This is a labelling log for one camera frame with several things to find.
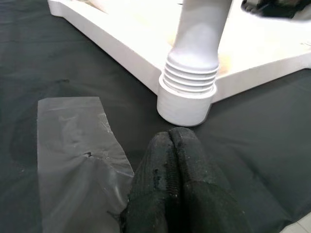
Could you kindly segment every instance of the clear plastic wrap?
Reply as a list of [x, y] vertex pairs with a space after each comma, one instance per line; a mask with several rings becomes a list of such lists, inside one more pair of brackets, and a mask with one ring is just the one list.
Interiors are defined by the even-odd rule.
[[134, 173], [99, 98], [40, 100], [37, 121], [43, 232], [120, 232]]

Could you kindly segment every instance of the black tarp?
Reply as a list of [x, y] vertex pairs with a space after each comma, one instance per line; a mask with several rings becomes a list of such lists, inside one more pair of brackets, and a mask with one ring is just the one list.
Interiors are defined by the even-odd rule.
[[[100, 97], [134, 170], [152, 136], [173, 127], [157, 114], [150, 90], [64, 19], [51, 16], [45, 0], [1, 1], [1, 233], [42, 232], [37, 102], [82, 96]], [[256, 233], [279, 232], [311, 212], [311, 71], [216, 103], [193, 129]]]

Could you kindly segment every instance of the black fabric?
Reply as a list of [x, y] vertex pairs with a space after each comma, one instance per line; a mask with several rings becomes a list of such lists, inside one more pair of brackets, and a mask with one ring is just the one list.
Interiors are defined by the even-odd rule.
[[180, 233], [180, 178], [168, 133], [149, 143], [132, 182], [128, 206], [121, 214], [123, 233]]
[[251, 233], [225, 175], [194, 132], [169, 133], [151, 140], [136, 170], [122, 232]]
[[183, 215], [190, 229], [186, 232], [251, 233], [227, 178], [194, 132], [180, 127], [169, 132], [181, 174]]
[[[173, 127], [151, 91], [51, 16], [45, 0], [1, 1], [0, 232], [42, 232], [37, 101], [74, 96], [100, 97], [133, 169], [153, 135]], [[302, 70], [214, 104], [193, 128], [255, 233], [278, 232], [311, 212], [310, 99], [311, 71]]]

